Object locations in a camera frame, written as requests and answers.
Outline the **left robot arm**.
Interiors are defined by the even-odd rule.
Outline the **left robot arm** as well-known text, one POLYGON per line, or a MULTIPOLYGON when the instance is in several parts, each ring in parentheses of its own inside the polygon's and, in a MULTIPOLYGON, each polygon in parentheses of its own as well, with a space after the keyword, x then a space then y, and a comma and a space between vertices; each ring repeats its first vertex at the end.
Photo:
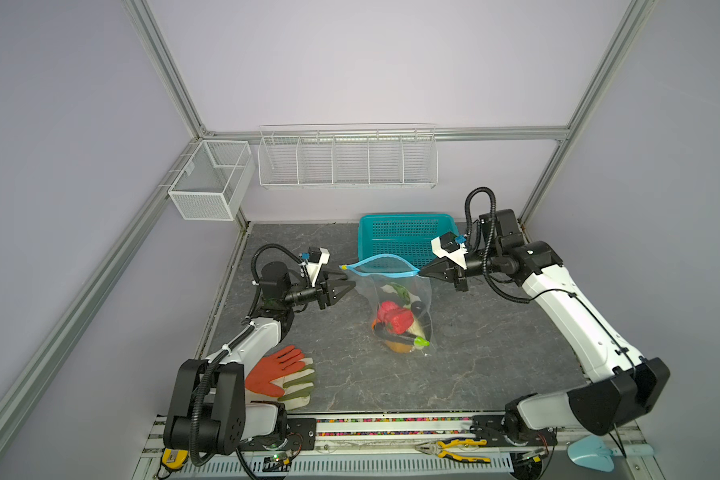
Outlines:
POLYGON ((291 273, 282 261, 263 268, 252 262, 255 292, 243 330, 217 352, 185 361, 177 373, 163 442, 168 449, 187 452, 195 467, 215 456, 236 454, 249 440, 286 442, 285 406, 276 400, 247 399, 245 382, 265 354, 285 338, 297 307, 316 303, 325 309, 354 287, 345 275, 326 270, 330 253, 325 248, 311 247, 296 255, 269 243, 258 251, 267 250, 284 253, 298 273, 291 273))

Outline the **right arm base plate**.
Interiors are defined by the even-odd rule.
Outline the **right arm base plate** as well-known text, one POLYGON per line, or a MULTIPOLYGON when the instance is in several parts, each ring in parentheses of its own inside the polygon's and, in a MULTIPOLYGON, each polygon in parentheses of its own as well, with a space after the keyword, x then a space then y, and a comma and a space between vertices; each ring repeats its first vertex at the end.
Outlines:
POLYGON ((490 446, 553 447, 558 444, 553 429, 532 430, 512 413, 480 414, 472 417, 469 432, 490 446))

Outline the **clear zip top bag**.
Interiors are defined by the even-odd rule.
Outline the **clear zip top bag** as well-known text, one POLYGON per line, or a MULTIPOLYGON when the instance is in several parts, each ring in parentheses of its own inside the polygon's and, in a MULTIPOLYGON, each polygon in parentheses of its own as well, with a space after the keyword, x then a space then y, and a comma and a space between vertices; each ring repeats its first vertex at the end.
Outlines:
POLYGON ((399 354, 434 352, 432 286, 417 267, 400 256, 379 254, 345 264, 341 271, 367 300, 376 339, 399 354))

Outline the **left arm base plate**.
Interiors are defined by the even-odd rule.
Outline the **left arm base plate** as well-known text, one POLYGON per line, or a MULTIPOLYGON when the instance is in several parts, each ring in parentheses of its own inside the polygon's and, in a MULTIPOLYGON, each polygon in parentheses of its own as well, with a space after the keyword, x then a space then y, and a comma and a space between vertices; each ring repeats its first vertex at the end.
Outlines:
POLYGON ((265 451, 311 451, 317 439, 317 419, 313 417, 289 417, 269 435, 244 440, 240 449, 246 452, 265 451))

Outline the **small red pepper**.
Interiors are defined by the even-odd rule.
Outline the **small red pepper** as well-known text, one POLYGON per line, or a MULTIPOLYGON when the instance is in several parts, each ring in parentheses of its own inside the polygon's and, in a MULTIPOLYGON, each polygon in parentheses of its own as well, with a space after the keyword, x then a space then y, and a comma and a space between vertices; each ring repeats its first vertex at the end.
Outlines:
POLYGON ((415 317, 413 312, 407 308, 397 308, 390 310, 385 314, 386 325, 396 335, 401 335, 408 331, 413 325, 415 317))

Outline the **green vegetable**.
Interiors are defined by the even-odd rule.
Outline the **green vegetable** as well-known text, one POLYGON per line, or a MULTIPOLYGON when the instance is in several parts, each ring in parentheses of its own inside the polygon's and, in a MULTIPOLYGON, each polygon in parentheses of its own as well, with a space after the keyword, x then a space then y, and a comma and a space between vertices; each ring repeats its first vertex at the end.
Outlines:
POLYGON ((395 282, 385 284, 382 287, 382 291, 388 294, 395 294, 403 302, 404 305, 409 305, 412 303, 411 293, 405 286, 401 284, 395 282))

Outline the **teal plastic basket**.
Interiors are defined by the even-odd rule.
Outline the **teal plastic basket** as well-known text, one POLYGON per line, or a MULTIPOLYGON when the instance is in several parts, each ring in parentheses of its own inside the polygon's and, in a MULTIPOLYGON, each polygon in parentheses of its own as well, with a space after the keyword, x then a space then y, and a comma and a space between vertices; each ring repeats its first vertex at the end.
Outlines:
POLYGON ((447 232, 458 232, 447 214, 366 215, 358 225, 358 259, 393 254, 423 267, 436 258, 431 241, 447 232))

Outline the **white radish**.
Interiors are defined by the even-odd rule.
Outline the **white radish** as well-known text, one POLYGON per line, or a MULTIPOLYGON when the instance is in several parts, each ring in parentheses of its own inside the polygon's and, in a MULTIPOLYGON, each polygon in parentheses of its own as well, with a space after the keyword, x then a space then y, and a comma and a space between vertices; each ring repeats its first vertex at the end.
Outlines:
POLYGON ((422 337, 426 340, 430 340, 432 335, 432 321, 429 313, 423 312, 421 315, 415 316, 412 325, 408 329, 408 332, 414 334, 417 337, 422 337))

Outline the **yellow orange mango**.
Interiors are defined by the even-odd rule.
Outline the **yellow orange mango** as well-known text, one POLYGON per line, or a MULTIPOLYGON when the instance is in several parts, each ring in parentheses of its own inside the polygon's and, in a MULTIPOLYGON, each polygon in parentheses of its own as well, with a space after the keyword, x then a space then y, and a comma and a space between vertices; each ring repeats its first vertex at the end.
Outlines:
POLYGON ((416 346, 412 343, 385 340, 384 344, 395 353, 407 354, 416 350, 416 346))

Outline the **pink red round fruit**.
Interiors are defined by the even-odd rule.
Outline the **pink red round fruit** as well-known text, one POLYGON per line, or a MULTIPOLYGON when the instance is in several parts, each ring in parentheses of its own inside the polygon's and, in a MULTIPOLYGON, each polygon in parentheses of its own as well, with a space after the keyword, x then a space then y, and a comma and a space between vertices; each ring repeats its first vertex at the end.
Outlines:
POLYGON ((377 310, 377 321, 381 323, 386 323, 386 315, 389 312, 396 312, 399 308, 400 306, 394 301, 384 301, 377 310))

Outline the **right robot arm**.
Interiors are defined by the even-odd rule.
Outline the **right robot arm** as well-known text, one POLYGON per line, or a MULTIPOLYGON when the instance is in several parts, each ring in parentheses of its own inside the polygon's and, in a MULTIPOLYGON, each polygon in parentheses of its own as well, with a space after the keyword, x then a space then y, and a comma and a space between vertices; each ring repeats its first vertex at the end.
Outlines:
POLYGON ((624 339, 575 284, 558 253, 546 242, 526 241, 513 210, 498 209, 490 188, 470 191, 464 213, 464 233, 433 239, 435 258, 421 276, 458 291, 481 277, 509 302, 537 304, 568 342, 587 381, 509 402, 498 432, 514 444, 564 427, 603 436, 651 413, 670 379, 668 366, 624 339))

